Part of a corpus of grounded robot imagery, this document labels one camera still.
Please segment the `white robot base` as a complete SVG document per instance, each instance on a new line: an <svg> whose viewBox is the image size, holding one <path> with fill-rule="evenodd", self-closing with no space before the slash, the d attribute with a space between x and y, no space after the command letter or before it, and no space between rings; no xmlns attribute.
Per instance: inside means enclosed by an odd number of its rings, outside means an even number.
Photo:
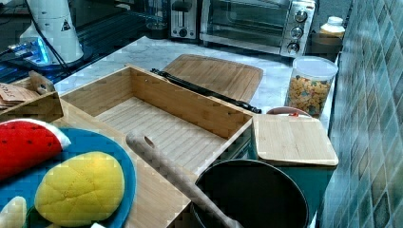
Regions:
<svg viewBox="0 0 403 228"><path fill-rule="evenodd" d="M17 55L37 67L70 67L85 53L73 26L68 0L25 0L30 26L20 35Z"/></svg>

